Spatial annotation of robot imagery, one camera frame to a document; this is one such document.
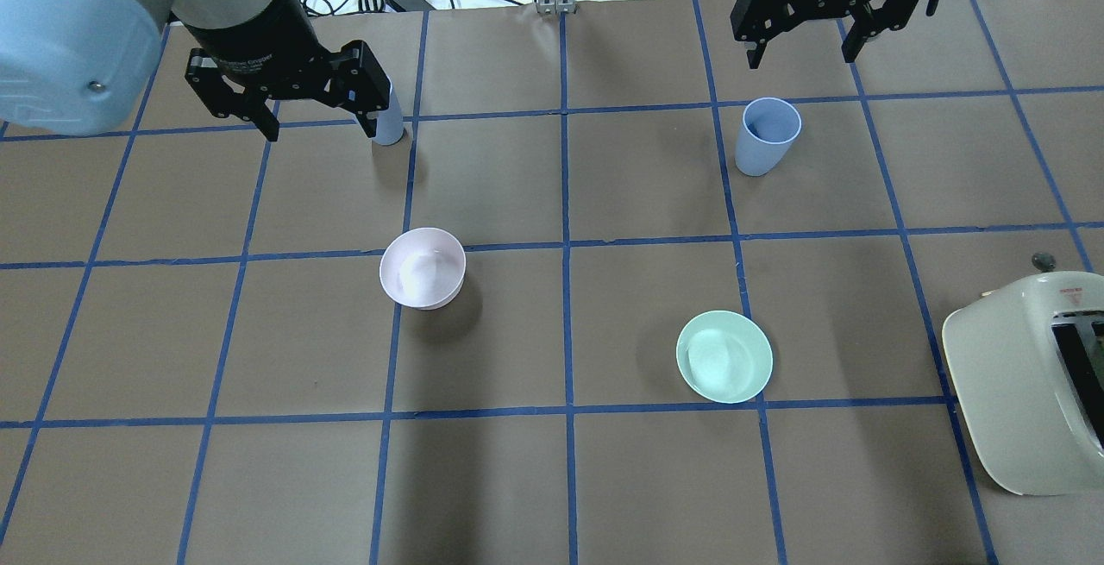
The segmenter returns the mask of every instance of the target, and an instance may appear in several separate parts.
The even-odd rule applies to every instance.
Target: green plate
[[[696,393],[721,404],[739,404],[763,391],[774,369],[766,335],[732,310],[694,317],[675,349],[679,373]]]

